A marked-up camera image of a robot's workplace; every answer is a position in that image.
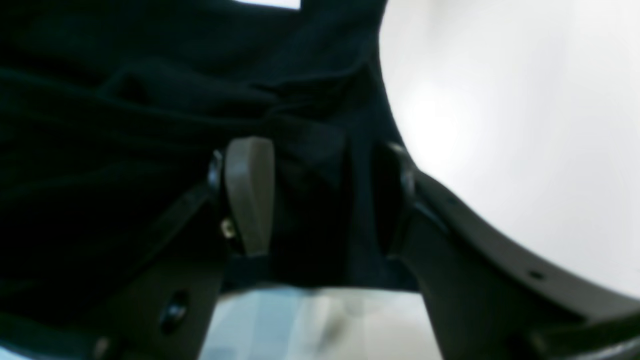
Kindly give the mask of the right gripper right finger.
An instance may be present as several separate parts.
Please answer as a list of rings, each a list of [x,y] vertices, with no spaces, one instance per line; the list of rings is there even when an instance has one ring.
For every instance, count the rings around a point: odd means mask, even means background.
[[[444,360],[637,360],[639,301],[510,240],[395,143],[372,150],[384,255],[416,278]]]

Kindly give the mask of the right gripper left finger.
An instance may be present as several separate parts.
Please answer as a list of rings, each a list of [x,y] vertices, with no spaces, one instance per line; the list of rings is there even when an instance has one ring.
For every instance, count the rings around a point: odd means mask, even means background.
[[[1,349],[28,360],[196,360],[232,253],[269,251],[275,147],[233,139],[206,180],[140,237],[62,281],[10,298]]]

